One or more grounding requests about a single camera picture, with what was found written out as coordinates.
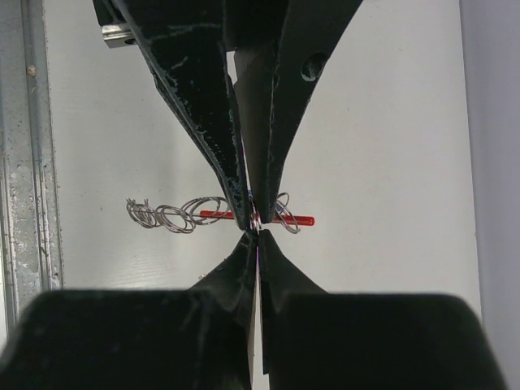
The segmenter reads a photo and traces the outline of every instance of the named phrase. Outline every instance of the red plastic rod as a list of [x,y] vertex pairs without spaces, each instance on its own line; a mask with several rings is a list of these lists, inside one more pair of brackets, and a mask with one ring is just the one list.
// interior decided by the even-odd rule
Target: red plastic rod
[[[227,213],[224,213],[222,211],[219,211],[218,213],[215,213],[211,210],[202,210],[201,211],[201,217],[211,217],[211,218],[220,218],[220,219],[233,219],[233,213],[231,211],[228,211]],[[294,218],[290,215],[283,215],[284,221],[287,225],[294,225],[294,220],[298,223],[300,226],[314,226],[314,217],[310,217],[307,215],[294,215]],[[274,219],[274,223],[282,223],[280,219]]]

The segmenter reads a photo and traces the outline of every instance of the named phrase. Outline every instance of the metal spring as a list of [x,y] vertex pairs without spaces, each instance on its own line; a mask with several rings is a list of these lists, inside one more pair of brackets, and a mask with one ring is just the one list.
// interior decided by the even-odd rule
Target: metal spring
[[[199,210],[208,202],[215,203],[215,210],[210,215],[202,216]],[[288,202],[288,193],[278,195],[275,213],[279,223],[288,232],[297,234],[301,229],[293,213],[287,207]],[[223,217],[218,215],[226,214],[229,210],[228,201],[223,197],[196,197],[191,201],[187,201],[181,207],[160,205],[155,209],[150,206],[148,199],[145,199],[144,203],[137,203],[133,199],[127,199],[127,212],[135,223],[147,229],[163,227],[173,233],[192,233],[197,226],[211,225],[223,219]],[[292,219],[293,225],[289,225],[284,220],[284,216]],[[178,223],[172,221],[173,217],[179,217]]]

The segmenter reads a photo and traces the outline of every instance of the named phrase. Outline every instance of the white wall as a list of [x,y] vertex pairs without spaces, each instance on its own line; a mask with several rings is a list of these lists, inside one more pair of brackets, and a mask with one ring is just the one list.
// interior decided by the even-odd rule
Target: white wall
[[520,388],[520,2],[461,2],[483,323]]
[[[45,8],[67,287],[187,288],[230,253],[234,223],[188,236],[145,230],[125,199],[180,205],[220,194],[215,176],[139,50],[106,48],[90,1]],[[453,293],[479,311],[457,0],[365,1],[281,189],[317,223],[298,236],[273,227],[276,239],[325,289]]]

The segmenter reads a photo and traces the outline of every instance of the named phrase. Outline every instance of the white backdrop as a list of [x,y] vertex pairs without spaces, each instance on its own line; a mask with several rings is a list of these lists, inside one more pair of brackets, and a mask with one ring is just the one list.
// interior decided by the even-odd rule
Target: white backdrop
[[[125,199],[180,206],[219,195],[212,170],[139,50],[105,46],[90,1],[46,0],[45,21],[66,287],[187,288],[231,252],[235,224],[150,231]],[[458,0],[363,3],[281,189],[316,225],[297,236],[273,227],[275,237],[325,289],[445,292],[479,311]]]

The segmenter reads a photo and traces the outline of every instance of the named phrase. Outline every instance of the silver wire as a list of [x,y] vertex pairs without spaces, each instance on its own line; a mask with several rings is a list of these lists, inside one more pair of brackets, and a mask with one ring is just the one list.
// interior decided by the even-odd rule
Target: silver wire
[[[181,227],[176,223],[173,223],[167,217],[167,215],[179,216],[184,222],[184,226]],[[189,218],[189,215],[186,213],[186,211],[180,209],[179,207],[160,205],[157,209],[155,209],[155,218],[157,219],[157,223],[160,226],[173,233],[189,234],[193,233],[195,230],[195,223]]]
[[[291,210],[287,207],[287,204],[289,203],[289,194],[288,193],[280,193],[278,197],[276,198],[276,208],[275,212],[278,218],[280,219],[280,224],[287,230],[289,233],[292,234],[298,234],[301,231],[300,226],[298,226],[298,222],[296,221],[296,218],[294,217],[294,214],[291,212]],[[284,219],[284,215],[287,215],[290,219],[293,221],[293,225],[289,225],[287,221]]]
[[[251,202],[251,228],[253,230],[262,229],[260,217],[254,207],[254,200],[249,196]],[[214,211],[207,216],[200,214],[200,209],[206,203],[214,202]],[[276,217],[280,220],[280,224],[292,234],[300,232],[297,220],[291,210],[287,207],[289,203],[289,194],[280,193],[276,198]],[[222,219],[221,215],[229,212],[230,207],[228,201],[223,197],[196,197],[191,201],[187,201],[181,207],[169,205],[160,205],[156,209],[150,206],[148,199],[144,203],[137,203],[133,199],[127,199],[127,212],[135,223],[140,224],[143,228],[160,228],[163,227],[173,233],[189,234],[195,230],[196,226],[211,225]],[[284,216],[288,216],[293,221],[293,225],[289,225]],[[174,223],[172,217],[178,217],[180,223]]]
[[[207,217],[196,214],[199,208],[208,202],[215,202],[217,204],[217,208],[213,214],[208,215]],[[220,210],[221,205],[226,205],[226,209]],[[185,211],[186,214],[188,214],[189,219],[199,226],[211,225],[212,223],[217,222],[219,219],[215,218],[215,216],[218,213],[226,214],[230,210],[228,201],[226,201],[226,199],[223,197],[196,197],[195,199],[184,203],[180,209]]]

